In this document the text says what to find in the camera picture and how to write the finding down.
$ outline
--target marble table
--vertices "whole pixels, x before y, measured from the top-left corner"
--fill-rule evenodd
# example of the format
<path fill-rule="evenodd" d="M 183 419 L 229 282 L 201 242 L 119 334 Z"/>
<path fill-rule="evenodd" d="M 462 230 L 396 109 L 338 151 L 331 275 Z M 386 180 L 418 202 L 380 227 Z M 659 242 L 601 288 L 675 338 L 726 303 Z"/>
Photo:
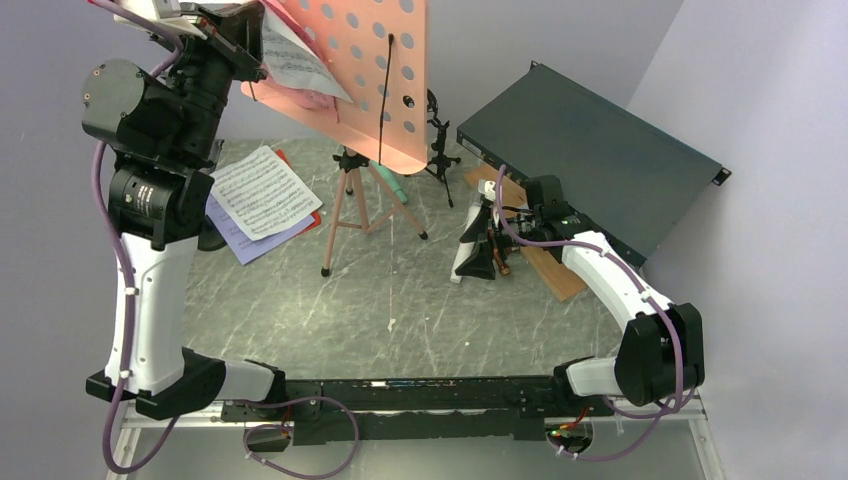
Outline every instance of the marble table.
<path fill-rule="evenodd" d="M 462 172 L 479 165 L 456 143 L 447 149 L 463 158 L 448 171 L 456 208 L 425 172 L 400 177 L 429 240 L 400 215 L 367 236 L 339 229 L 329 278 L 320 269 L 339 175 L 331 155 L 339 145 L 227 141 L 219 165 L 260 145 L 285 152 L 324 202 L 324 222 L 246 267 L 229 248 L 198 252 L 184 324 L 190 348 L 266 362 L 299 379 L 548 374 L 574 358 L 615 353 L 620 332 L 597 297 L 584 291 L 558 302 L 519 254 L 510 257 L 509 277 L 449 281 L 472 198 Z M 376 219 L 391 202 L 370 175 L 362 178 Z M 352 197 L 342 217 L 357 222 Z"/>

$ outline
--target perforated panel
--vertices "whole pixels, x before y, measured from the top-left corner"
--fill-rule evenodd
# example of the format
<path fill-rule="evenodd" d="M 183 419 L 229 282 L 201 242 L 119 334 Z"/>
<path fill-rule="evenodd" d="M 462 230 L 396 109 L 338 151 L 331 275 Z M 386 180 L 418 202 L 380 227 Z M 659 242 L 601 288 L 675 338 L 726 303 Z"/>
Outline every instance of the perforated panel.
<path fill-rule="evenodd" d="M 307 110 L 274 88 L 253 85 L 256 99 L 339 143 L 376 160 L 379 115 L 388 59 L 388 34 L 395 36 L 383 126 L 385 166 L 415 173 L 427 165 L 427 2 L 425 0 L 287 0 L 281 2 L 308 27 L 329 69 L 353 103 L 335 112 Z M 250 85 L 242 92 L 251 95 Z M 412 102 L 404 102 L 409 97 Z"/>

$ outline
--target music score paper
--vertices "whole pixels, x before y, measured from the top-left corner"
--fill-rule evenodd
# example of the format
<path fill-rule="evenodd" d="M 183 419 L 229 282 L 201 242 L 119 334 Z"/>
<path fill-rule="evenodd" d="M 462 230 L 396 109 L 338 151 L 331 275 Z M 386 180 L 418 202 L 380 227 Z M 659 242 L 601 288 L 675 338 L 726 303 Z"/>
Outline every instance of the music score paper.
<path fill-rule="evenodd" d="M 262 60 L 280 85 L 352 101 L 327 66 L 271 11 L 262 26 Z"/>
<path fill-rule="evenodd" d="M 253 241 L 287 230 L 321 207 L 321 200 L 268 146 L 212 176 L 212 196 Z"/>

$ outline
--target wooden block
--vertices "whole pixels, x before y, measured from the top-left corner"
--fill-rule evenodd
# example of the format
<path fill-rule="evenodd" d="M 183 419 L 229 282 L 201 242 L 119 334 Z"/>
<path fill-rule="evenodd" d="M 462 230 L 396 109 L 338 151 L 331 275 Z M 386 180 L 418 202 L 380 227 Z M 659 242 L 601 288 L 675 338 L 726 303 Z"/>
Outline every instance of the wooden block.
<path fill-rule="evenodd" d="M 494 181 L 498 172 L 489 165 L 481 165 L 474 170 L 465 173 L 465 181 L 471 188 L 476 189 L 477 183 L 482 180 Z M 519 187 L 510 179 L 504 180 L 503 185 L 504 205 L 518 207 L 527 203 L 527 195 L 524 189 Z M 515 216 L 514 212 L 506 212 L 507 217 Z M 586 283 L 576 273 L 567 269 L 565 265 L 554 260 L 553 255 L 536 247 L 522 247 L 521 253 L 533 266 L 542 280 L 551 289 L 554 296 L 563 302 L 586 289 Z"/>

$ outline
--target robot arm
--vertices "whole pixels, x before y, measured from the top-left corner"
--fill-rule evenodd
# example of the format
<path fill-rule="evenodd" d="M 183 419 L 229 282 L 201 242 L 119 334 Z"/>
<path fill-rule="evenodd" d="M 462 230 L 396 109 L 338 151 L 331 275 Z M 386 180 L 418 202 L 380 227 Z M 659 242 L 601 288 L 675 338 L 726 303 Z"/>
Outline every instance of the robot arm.
<path fill-rule="evenodd" d="M 193 33 L 178 28 L 185 48 L 161 80 L 129 61 L 110 60 L 83 87 L 83 130 L 116 154 L 108 214 L 133 269 L 128 286 L 119 263 L 111 356 L 86 390 L 109 401 L 121 385 L 122 398 L 136 398 L 139 413 L 155 419 L 216 399 L 285 400 L 283 372 L 182 346 L 191 262 L 199 239 L 216 233 L 204 223 L 214 180 L 202 169 L 212 166 L 209 153 L 232 82 L 266 76 L 259 41 L 264 9 L 258 2 L 214 12 L 183 4 L 176 14 L 174 1 L 118 3 L 158 27 L 167 21 Z"/>
<path fill-rule="evenodd" d="M 623 261 L 617 265 L 605 258 L 612 255 L 621 260 L 606 236 L 595 230 L 591 220 L 562 199 L 562 188 L 556 177 L 540 177 L 525 187 L 532 213 L 519 215 L 513 223 L 530 240 L 572 240 L 594 246 L 590 249 L 565 245 L 548 250 L 586 282 L 610 310 L 622 331 L 617 356 L 578 359 L 554 369 L 554 381 L 565 397 L 574 400 L 593 395 L 624 396 L 634 405 L 642 406 L 674 393 L 676 367 L 671 352 L 671 334 L 659 312 L 647 302 L 648 297 L 671 319 L 680 339 L 684 388 L 701 385 L 704 362 L 698 311 L 689 304 L 675 305 L 653 290 Z M 473 212 L 469 211 L 467 230 L 460 239 L 452 277 L 468 275 L 494 279 L 494 264 L 501 272 L 508 271 L 503 265 L 516 246 L 500 228 L 497 212 L 492 208 L 495 182 L 481 181 L 478 191 L 480 201 L 472 205 Z"/>

